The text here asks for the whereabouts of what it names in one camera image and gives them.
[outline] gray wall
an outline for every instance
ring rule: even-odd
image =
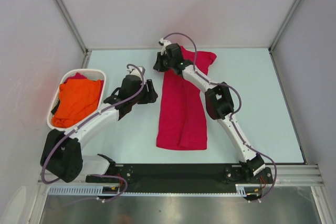
[[[0,223],[21,188],[15,215],[31,208],[48,127],[48,107],[61,77],[83,56],[53,0],[0,0]]]
[[[336,206],[336,0],[304,0],[274,56],[304,150]]]

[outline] shiny floor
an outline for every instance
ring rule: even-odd
[[[104,204],[48,196],[40,224],[319,224],[310,187],[275,188],[262,203],[242,198],[124,196]]]

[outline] orange towel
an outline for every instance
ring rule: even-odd
[[[59,86],[60,105],[51,121],[55,127],[68,128],[98,107],[101,81],[68,80]]]

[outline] pile of clothes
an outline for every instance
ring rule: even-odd
[[[99,104],[104,81],[92,81],[80,73],[59,86],[59,101],[51,113],[53,126],[68,128],[94,112]]]

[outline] white table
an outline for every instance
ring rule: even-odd
[[[207,49],[217,55],[209,76],[235,87],[243,100],[239,123],[259,151],[277,163],[302,163],[300,147],[266,48]],[[107,75],[104,97],[121,85],[126,65],[144,66],[159,95],[154,104],[135,105],[131,113],[97,135],[84,154],[102,153],[117,163],[237,163],[237,154],[220,125],[207,116],[208,148],[204,151],[170,151],[155,145],[158,133],[163,73],[153,70],[157,50],[93,51],[88,68]],[[235,108],[238,100],[232,93]]]

